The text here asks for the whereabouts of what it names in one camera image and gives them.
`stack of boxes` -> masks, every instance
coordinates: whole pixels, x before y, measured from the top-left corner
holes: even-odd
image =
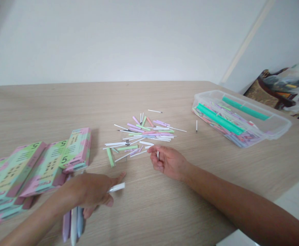
[[[63,185],[66,174],[87,167],[90,139],[90,128],[82,128],[68,140],[21,146],[0,159],[0,223],[29,209],[35,195]]]

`clear plastic box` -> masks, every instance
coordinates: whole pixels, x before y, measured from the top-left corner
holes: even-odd
[[[240,148],[278,139],[291,121],[222,91],[196,94],[192,112]]]

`human hand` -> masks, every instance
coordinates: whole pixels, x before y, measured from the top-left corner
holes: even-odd
[[[113,206],[113,197],[107,192],[119,184],[125,175],[126,172],[123,172],[117,178],[109,178],[103,174],[84,173],[67,181],[62,189],[75,194],[76,206],[85,208],[83,215],[87,219],[98,205]]]
[[[148,150],[151,153],[151,161],[154,170],[160,171],[169,178],[183,181],[185,179],[186,171],[191,164],[186,158],[174,148],[154,145]]]

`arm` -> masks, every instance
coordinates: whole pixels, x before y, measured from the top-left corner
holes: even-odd
[[[155,145],[148,152],[155,170],[189,185],[261,246],[299,245],[299,220],[284,209],[190,164],[173,148]]]
[[[85,207],[85,218],[90,217],[98,204],[113,206],[113,198],[107,192],[120,183],[126,175],[109,178],[99,174],[81,174],[67,181],[39,209],[7,235],[1,245],[36,245],[63,215],[76,206]]]

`wooden table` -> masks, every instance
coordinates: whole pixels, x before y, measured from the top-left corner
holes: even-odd
[[[215,89],[235,95],[203,81],[0,86],[0,157],[17,146],[64,140],[73,129],[90,127],[87,171],[114,177],[126,170],[126,188],[113,194],[112,208],[101,206],[87,220],[78,245],[213,245],[235,230],[220,212],[184,184],[154,171],[148,154],[111,168],[102,148],[127,135],[113,124],[133,124],[132,116],[139,118],[145,112],[151,120],[187,130],[177,132],[178,137],[167,145],[191,163],[272,201],[277,199],[299,181],[299,120],[261,105],[287,117],[293,126],[279,140],[240,149],[191,112],[194,94]],[[0,224],[0,240],[51,194],[41,195],[31,210]],[[61,223],[40,245],[63,245]]]

